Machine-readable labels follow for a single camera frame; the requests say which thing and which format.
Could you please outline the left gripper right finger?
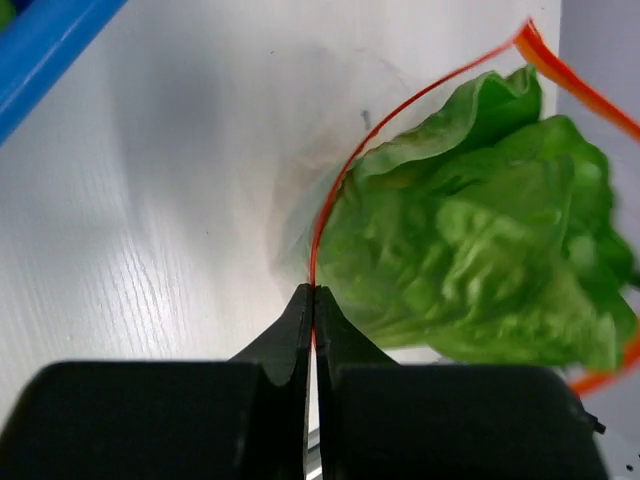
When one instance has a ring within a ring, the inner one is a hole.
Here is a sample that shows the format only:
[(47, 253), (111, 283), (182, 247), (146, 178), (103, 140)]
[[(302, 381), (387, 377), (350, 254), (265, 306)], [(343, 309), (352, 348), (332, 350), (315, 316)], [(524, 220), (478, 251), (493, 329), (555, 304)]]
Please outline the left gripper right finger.
[(327, 479), (603, 479), (594, 417), (553, 371), (400, 365), (314, 291)]

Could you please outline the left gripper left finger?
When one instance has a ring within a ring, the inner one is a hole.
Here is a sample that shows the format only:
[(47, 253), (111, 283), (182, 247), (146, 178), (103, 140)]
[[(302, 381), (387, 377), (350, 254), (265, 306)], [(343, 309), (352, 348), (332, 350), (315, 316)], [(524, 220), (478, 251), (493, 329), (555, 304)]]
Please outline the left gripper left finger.
[(24, 388), (5, 479), (301, 479), (313, 290), (226, 361), (65, 361)]

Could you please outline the clear zip top bag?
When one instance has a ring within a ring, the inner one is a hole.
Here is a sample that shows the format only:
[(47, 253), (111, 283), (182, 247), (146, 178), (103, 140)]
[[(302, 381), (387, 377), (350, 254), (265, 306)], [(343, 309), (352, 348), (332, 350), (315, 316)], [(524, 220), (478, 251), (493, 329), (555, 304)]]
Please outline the clear zip top bag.
[(586, 394), (639, 366), (639, 256), (607, 155), (543, 110), (554, 84), (632, 140), (639, 124), (532, 22), (429, 84), (356, 146), (324, 129), (280, 176), (272, 267), (329, 288), (379, 348), (560, 370)]

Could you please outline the green lettuce head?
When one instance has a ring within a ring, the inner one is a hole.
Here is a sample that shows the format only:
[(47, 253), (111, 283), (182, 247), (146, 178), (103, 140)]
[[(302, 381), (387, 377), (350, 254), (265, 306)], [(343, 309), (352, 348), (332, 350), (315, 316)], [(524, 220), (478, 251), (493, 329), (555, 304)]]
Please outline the green lettuce head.
[(347, 171), (316, 278), (380, 347), (621, 366), (635, 259), (613, 225), (609, 162), (542, 100), (531, 65), (485, 72)]

